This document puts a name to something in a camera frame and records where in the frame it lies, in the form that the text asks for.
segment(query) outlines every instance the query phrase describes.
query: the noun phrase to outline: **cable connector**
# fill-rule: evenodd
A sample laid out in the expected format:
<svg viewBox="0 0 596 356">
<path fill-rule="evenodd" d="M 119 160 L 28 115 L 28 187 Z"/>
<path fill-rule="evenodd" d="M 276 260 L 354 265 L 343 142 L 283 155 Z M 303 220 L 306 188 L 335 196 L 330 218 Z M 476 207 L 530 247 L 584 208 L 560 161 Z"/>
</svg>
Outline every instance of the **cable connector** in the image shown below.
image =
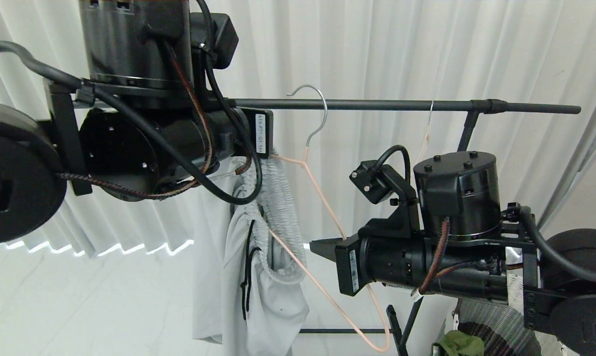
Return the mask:
<svg viewBox="0 0 596 356">
<path fill-rule="evenodd" d="M 76 90 L 76 97 L 75 101 L 86 104 L 89 107 L 94 106 L 96 102 L 96 95 L 95 95 L 95 84 L 88 79 L 84 79 L 81 81 L 81 87 Z"/>
</svg>

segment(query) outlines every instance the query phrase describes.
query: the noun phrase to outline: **white curtain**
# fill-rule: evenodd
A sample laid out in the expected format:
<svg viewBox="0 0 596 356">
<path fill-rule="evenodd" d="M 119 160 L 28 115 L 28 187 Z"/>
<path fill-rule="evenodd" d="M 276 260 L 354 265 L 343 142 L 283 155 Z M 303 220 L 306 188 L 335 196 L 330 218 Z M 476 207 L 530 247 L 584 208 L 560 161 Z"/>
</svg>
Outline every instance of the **white curtain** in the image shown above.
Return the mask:
<svg viewBox="0 0 596 356">
<path fill-rule="evenodd" d="M 497 98 L 576 104 L 580 115 L 503 113 L 478 120 L 470 149 L 497 155 L 503 205 L 521 201 L 535 214 L 560 201 L 555 192 L 572 163 L 596 107 L 596 0 L 210 0 L 230 14 L 240 42 L 217 78 L 228 97 L 283 97 L 301 84 L 329 99 Z M 194 2 L 192 11 L 197 10 Z M 88 76 L 77 0 L 0 0 L 0 39 L 27 47 L 45 63 Z M 301 97 L 312 97 L 301 92 Z M 0 103 L 47 119 L 41 79 L 12 54 L 0 54 Z M 318 111 L 276 111 L 275 145 L 300 155 L 318 126 Z M 334 111 L 311 142 L 310 166 L 345 229 L 352 231 L 390 207 L 372 206 L 348 181 L 361 160 L 404 144 L 413 160 L 426 132 L 424 158 L 454 151 L 464 113 Z M 391 164 L 402 165 L 396 158 Z M 304 172 L 288 167 L 307 239 L 335 228 Z M 162 202 L 124 203 L 95 188 L 68 190 L 59 212 L 23 237 L 28 248 L 49 245 L 88 256 L 120 244 L 124 251 L 195 238 L 191 219 L 206 192 Z"/>
</svg>

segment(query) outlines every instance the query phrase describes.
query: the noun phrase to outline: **clothes hanger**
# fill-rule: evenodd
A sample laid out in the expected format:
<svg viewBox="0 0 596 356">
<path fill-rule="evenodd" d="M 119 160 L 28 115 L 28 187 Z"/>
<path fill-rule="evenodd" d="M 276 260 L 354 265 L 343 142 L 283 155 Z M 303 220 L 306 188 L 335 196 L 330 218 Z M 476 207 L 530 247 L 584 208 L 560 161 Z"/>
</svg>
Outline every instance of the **clothes hanger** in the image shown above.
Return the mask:
<svg viewBox="0 0 596 356">
<path fill-rule="evenodd" d="M 309 156 L 309 144 L 311 142 L 311 138 L 316 135 L 317 133 L 319 133 L 322 128 L 325 126 L 325 124 L 327 123 L 327 115 L 328 115 L 328 106 L 327 106 L 327 100 L 325 99 L 325 96 L 322 94 L 322 92 L 312 86 L 311 84 L 304 84 L 302 86 L 299 86 L 296 90 L 294 90 L 294 92 L 292 92 L 291 94 L 288 94 L 287 96 L 293 96 L 295 95 L 299 90 L 301 90 L 302 88 L 312 88 L 313 90 L 317 91 L 318 94 L 320 95 L 322 102 L 323 102 L 323 106 L 324 106 L 324 116 L 322 118 L 322 121 L 320 123 L 320 126 L 313 131 L 309 137 L 307 138 L 307 142 L 305 144 L 305 150 L 304 150 L 304 155 L 302 156 L 302 160 L 295 160 L 293 158 L 288 158 L 288 157 L 284 157 L 284 156 L 280 156 L 280 155 L 272 155 L 273 158 L 277 158 L 279 160 L 283 160 L 285 162 L 289 162 L 292 164 L 298 164 L 300 165 L 303 169 L 305 169 L 305 171 L 307 172 L 307 175 L 309 176 L 309 180 L 311 181 L 311 184 L 313 185 L 313 187 L 316 189 L 316 192 L 318 192 L 318 196 L 320 196 L 320 200 L 322 201 L 322 203 L 325 205 L 325 207 L 327 208 L 327 211 L 329 213 L 329 215 L 332 217 L 332 219 L 334 220 L 334 223 L 336 223 L 336 227 L 341 235 L 342 239 L 346 239 L 347 235 L 344 233 L 343 228 L 341 227 L 340 221 L 338 220 L 336 213 L 334 212 L 334 210 L 331 208 L 331 206 L 329 205 L 327 199 L 325 198 L 322 189 L 320 189 L 320 185 L 318 184 L 318 182 L 316 182 L 316 178 L 314 178 L 313 174 L 311 173 L 311 169 L 309 168 L 309 164 L 307 163 L 307 158 Z M 388 322 L 386 322 L 386 318 L 384 317 L 384 314 L 381 310 L 381 307 L 379 305 L 379 302 L 377 302 L 377 298 L 375 297 L 375 293 L 373 292 L 373 289 L 371 288 L 370 285 L 366 286 L 366 289 L 368 289 L 368 293 L 371 296 L 371 299 L 373 300 L 373 304 L 375 304 L 375 307 L 377 308 L 377 313 L 379 313 L 380 319 L 382 320 L 382 324 L 384 327 L 384 335 L 386 337 L 386 345 L 384 347 L 378 347 L 377 345 L 373 344 L 370 340 L 368 340 L 368 338 L 366 337 L 366 335 L 359 329 L 359 327 L 357 327 L 357 325 L 355 325 L 355 323 L 353 322 L 353 320 L 350 319 L 350 317 L 348 317 L 348 315 L 344 312 L 344 310 L 334 301 L 334 299 L 331 297 L 331 295 L 329 295 L 329 293 L 327 293 L 327 291 L 325 290 L 325 288 L 323 288 L 323 286 L 320 284 L 320 282 L 318 282 L 318 280 L 316 279 L 316 277 L 314 277 L 308 270 L 307 268 L 302 264 L 302 262 L 300 261 L 300 259 L 298 259 L 298 257 L 296 257 L 296 255 L 294 255 L 294 253 L 289 249 L 289 247 L 287 247 L 287 245 L 285 245 L 285 243 L 283 242 L 283 240 L 272 230 L 269 230 L 269 233 L 271 234 L 272 237 L 274 237 L 274 239 L 276 240 L 276 242 L 278 242 L 280 244 L 280 246 L 282 246 L 282 248 L 285 249 L 285 251 L 287 253 L 289 253 L 289 256 L 296 262 L 296 264 L 305 272 L 305 274 L 309 277 L 309 279 L 311 279 L 311 281 L 314 282 L 314 284 L 316 284 L 316 287 L 318 287 L 318 289 L 320 289 L 320 291 L 325 295 L 325 297 L 327 297 L 327 299 L 329 300 L 329 302 L 331 302 L 331 304 L 337 309 L 337 311 L 339 311 L 339 313 L 342 315 L 342 317 L 348 322 L 348 324 L 355 330 L 355 333 L 357 333 L 363 340 L 364 342 L 366 342 L 368 344 L 368 346 L 370 346 L 373 350 L 377 351 L 377 352 L 386 352 L 388 351 L 388 349 L 390 349 L 390 327 L 388 326 Z"/>
</svg>

